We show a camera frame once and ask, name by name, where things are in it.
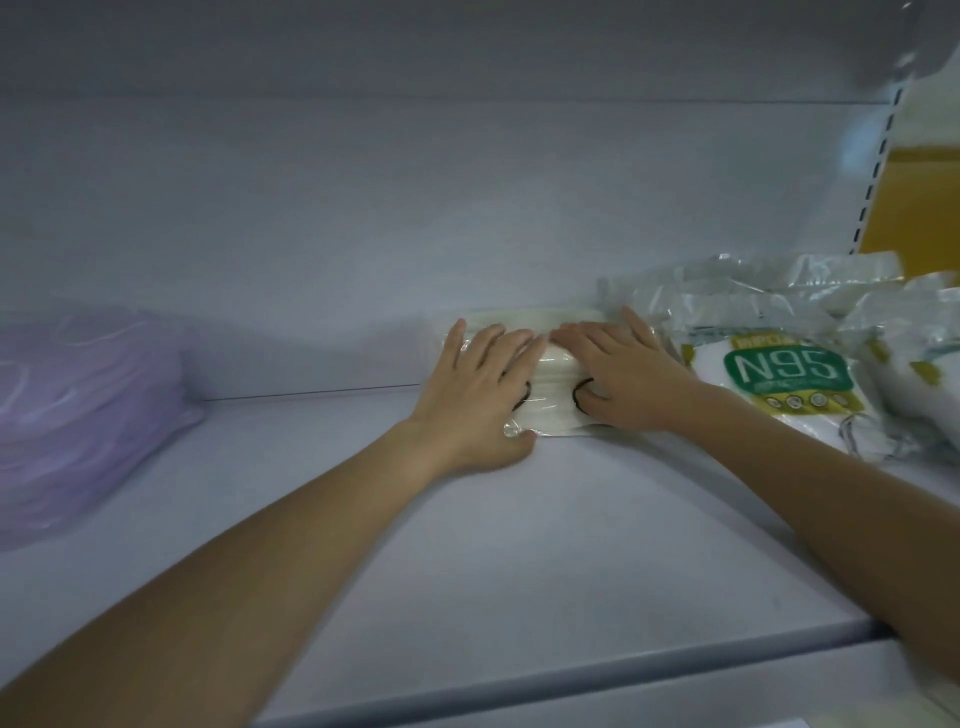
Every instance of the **hand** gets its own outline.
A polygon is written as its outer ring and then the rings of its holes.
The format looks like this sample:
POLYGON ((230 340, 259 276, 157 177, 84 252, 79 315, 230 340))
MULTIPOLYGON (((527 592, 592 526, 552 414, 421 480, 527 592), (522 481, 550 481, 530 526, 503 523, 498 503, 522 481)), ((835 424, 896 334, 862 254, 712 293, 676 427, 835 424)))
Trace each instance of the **hand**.
POLYGON ((503 425, 526 394, 546 337, 533 339, 529 329, 505 333, 497 324, 477 333, 461 352, 465 326, 463 319, 453 325, 413 415, 401 423, 423 447, 431 479, 513 465, 537 441, 529 430, 507 437, 503 425))
POLYGON ((710 387, 666 353, 631 308, 622 312, 629 328, 582 322, 550 333, 607 392, 600 397, 581 387, 577 403, 591 417, 621 429, 678 430, 696 417, 698 401, 710 387))

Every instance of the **person's left hand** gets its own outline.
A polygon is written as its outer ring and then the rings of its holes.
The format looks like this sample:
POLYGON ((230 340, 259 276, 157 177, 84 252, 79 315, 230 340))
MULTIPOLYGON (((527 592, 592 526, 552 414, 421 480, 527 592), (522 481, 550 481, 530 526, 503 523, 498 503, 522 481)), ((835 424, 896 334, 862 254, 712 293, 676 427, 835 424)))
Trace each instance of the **person's left hand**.
POLYGON ((465 326, 463 319, 453 325, 414 413, 400 424, 423 448, 432 477, 513 465, 537 441, 529 430, 507 437, 503 425, 526 393, 546 337, 531 341, 533 331, 505 333, 497 324, 477 333, 461 352, 465 326))

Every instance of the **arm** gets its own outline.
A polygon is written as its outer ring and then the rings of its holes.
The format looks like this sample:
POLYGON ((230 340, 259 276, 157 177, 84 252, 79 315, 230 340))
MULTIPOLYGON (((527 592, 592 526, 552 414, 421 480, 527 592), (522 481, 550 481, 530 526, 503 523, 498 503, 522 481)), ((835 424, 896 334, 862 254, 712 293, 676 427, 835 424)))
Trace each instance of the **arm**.
POLYGON ((408 420, 59 645, 0 692, 0 725, 245 725, 413 497, 437 477, 504 467, 533 448, 533 433, 511 440, 503 425, 545 341, 511 366, 531 331, 490 327, 460 353, 463 332, 460 321, 408 420))
POLYGON ((564 325, 551 335, 609 393, 578 392, 602 422, 683 435, 783 518, 851 596, 960 680, 960 510, 696 379, 624 309, 630 329, 564 325))

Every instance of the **green label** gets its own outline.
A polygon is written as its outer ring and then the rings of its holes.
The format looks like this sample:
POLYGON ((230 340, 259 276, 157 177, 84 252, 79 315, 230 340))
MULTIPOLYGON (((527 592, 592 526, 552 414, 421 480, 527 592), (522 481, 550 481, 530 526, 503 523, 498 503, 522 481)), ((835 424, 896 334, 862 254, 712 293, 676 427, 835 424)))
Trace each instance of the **green label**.
POLYGON ((733 382, 752 395, 802 390, 849 392, 853 381, 840 354, 803 345, 741 349, 724 357, 733 382))

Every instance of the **clear plastic packaging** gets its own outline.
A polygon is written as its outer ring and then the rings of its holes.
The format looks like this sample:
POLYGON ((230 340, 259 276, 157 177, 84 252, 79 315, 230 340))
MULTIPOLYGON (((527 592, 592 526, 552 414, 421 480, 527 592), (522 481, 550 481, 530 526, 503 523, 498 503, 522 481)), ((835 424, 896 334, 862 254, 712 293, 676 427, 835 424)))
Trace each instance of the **clear plastic packaging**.
POLYGON ((863 368, 826 344, 834 328, 803 297, 680 294, 668 332, 698 378, 810 437, 868 462, 914 451, 881 414, 863 368))
MULTIPOLYGON (((601 311, 592 308, 480 311, 466 314, 464 319, 467 321, 464 350, 480 329, 493 324, 503 324, 507 330, 529 328, 540 334, 547 333, 567 321, 606 321, 601 311)), ((452 316, 430 323, 425 357, 429 366, 428 372, 432 371, 436 364, 446 334, 455 320, 456 317, 452 316)), ((548 344, 530 377, 527 395, 517 403, 513 416, 504 426, 504 432, 511 436, 518 435, 525 429, 555 437, 592 434, 597 427, 604 425, 600 425, 577 407, 573 392, 580 386, 593 386, 587 370, 566 349, 548 344)))
POLYGON ((872 293, 837 335, 893 412, 931 420, 960 449, 960 288, 872 293))
POLYGON ((843 316, 869 291, 900 288, 902 282, 900 258, 893 252, 721 254, 634 276, 601 279, 600 295, 607 309, 629 304, 655 321, 665 318, 664 297, 676 292, 736 294, 751 290, 807 299, 833 316, 843 316))
POLYGON ((0 325, 0 546, 76 519, 202 410, 177 331, 126 309, 0 325))

